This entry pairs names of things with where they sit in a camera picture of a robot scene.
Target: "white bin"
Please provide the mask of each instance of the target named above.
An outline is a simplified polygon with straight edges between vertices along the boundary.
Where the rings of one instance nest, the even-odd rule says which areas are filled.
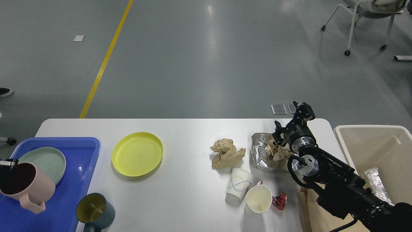
[[[335,135],[347,163],[362,177],[378,167],[389,198],[412,204],[412,135],[397,125],[340,125]]]

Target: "red wrapper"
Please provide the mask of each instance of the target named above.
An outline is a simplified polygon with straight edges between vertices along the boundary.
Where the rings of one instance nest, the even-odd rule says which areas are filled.
[[[278,210],[283,210],[286,205],[286,193],[282,192],[279,196],[272,197],[272,204],[278,207]]]

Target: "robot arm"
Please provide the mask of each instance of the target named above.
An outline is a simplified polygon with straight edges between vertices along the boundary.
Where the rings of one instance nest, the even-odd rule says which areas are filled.
[[[12,181],[16,166],[19,163],[18,159],[0,160],[0,186],[11,187],[9,183]]]
[[[317,203],[332,215],[344,219],[347,214],[354,218],[352,223],[337,228],[340,231],[360,220],[372,232],[410,231],[412,229],[412,206],[398,203],[395,206],[376,197],[370,188],[365,189],[365,180],[354,173],[354,169],[316,144],[316,139],[307,127],[307,121],[315,119],[312,108],[293,102],[296,112],[293,119],[282,127],[275,121],[275,141],[289,145],[298,154],[288,160],[288,170],[296,183],[313,189],[319,197]],[[303,175],[302,183],[292,165]],[[317,183],[325,184],[321,188]]]

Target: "white paper cup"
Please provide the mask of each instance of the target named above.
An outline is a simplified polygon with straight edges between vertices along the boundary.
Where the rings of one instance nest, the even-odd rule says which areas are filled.
[[[245,212],[251,217],[257,217],[266,212],[272,205],[272,193],[264,185],[251,188],[246,194]]]
[[[246,192],[253,176],[241,168],[233,168],[227,185],[226,195],[240,201]]]

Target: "mug handle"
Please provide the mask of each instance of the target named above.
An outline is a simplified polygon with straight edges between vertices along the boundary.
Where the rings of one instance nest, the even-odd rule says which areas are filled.
[[[90,232],[90,230],[91,230],[92,228],[93,228],[93,227],[91,226],[91,223],[87,223],[87,224],[84,225],[83,232]],[[102,231],[102,229],[94,228],[94,232],[101,232],[101,231]]]
[[[36,205],[30,202],[30,199],[28,198],[28,194],[25,193],[23,195],[20,196],[19,198],[20,201],[20,205],[25,208],[28,209],[30,211],[32,211],[35,214],[41,213],[46,209],[46,205],[44,204],[44,201],[42,201],[40,203],[40,205]]]

